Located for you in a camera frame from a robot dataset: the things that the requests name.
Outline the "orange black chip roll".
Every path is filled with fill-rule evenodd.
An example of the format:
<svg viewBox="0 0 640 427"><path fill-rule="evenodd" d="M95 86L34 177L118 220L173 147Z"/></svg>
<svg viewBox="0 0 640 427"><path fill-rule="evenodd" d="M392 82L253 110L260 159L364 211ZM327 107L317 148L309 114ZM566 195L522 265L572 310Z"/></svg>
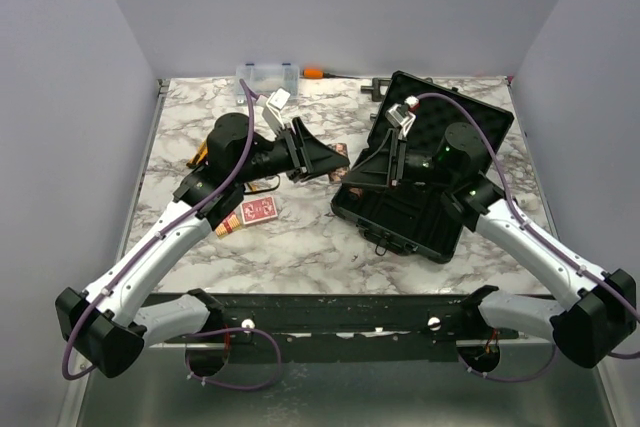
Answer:
<svg viewBox="0 0 640 427"><path fill-rule="evenodd" d="M359 188L350 188L349 195L350 195L350 198L353 200L361 199L363 196L363 190Z"/></svg>

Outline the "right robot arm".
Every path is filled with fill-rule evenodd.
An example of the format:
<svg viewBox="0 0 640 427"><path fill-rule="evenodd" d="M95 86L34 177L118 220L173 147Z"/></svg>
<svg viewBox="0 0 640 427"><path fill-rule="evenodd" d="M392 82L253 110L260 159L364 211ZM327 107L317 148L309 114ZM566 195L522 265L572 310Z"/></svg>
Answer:
<svg viewBox="0 0 640 427"><path fill-rule="evenodd" d="M636 282L608 272L533 222L481 167L495 153L481 129L449 125L433 155L410 149L407 128L391 128L380 147L344 177L350 188L388 190L404 184L441 190L446 214L493 242L549 293L544 300L483 287L468 299L460 326L480 339L508 328L552 342L574 364L593 368L636 329Z"/></svg>

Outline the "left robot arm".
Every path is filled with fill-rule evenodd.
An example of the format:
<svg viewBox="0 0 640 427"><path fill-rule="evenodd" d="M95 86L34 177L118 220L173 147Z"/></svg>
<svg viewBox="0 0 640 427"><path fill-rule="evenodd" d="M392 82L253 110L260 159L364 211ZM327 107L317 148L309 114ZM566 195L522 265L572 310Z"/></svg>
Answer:
<svg viewBox="0 0 640 427"><path fill-rule="evenodd" d="M252 117L220 117L206 139L206 159L180 183L160 218L113 267L84 289L55 300L63 356L77 351L107 378L124 373L143 350L179 336L214 340L222 327L215 300L200 289L154 307L144 302L171 268L243 201L247 183L279 174L305 182L348 166L346 156L314 137L300 118L274 140Z"/></svg>

